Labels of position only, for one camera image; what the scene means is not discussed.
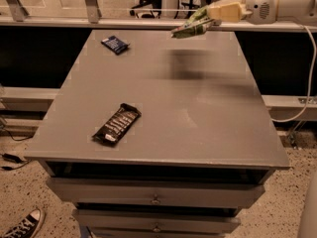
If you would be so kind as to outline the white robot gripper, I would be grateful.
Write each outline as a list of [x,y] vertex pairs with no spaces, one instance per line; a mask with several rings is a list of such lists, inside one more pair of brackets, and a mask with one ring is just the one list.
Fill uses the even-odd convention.
[[317,24],[317,0],[219,0],[209,5],[213,20],[237,23],[245,19],[255,25],[290,21],[301,25]]

